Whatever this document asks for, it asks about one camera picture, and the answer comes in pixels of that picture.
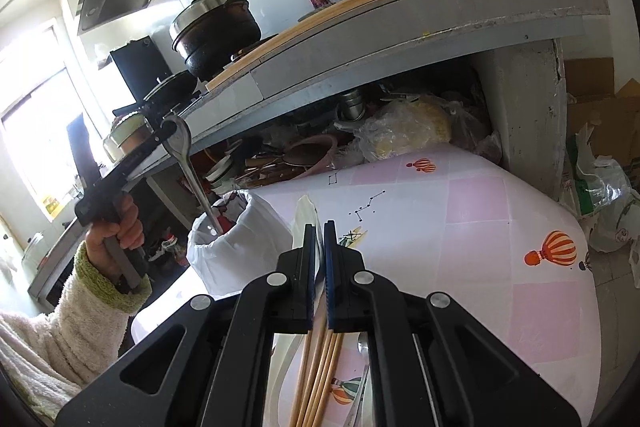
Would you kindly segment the person left hand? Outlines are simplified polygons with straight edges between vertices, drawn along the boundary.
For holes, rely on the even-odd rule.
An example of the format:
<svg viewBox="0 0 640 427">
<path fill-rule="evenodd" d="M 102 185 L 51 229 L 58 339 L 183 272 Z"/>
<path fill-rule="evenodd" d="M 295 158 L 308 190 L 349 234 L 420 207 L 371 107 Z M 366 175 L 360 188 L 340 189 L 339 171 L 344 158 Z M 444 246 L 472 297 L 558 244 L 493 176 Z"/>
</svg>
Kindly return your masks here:
<svg viewBox="0 0 640 427">
<path fill-rule="evenodd" d="M 138 219 L 139 208 L 129 194 L 122 194 L 119 203 L 119 221 L 116 223 L 104 220 L 93 222 L 86 234 L 87 257 L 91 264 L 112 283 L 122 276 L 122 270 L 104 246 L 105 239 L 115 237 L 122 249 L 133 251 L 144 243 L 141 221 Z"/>
</svg>

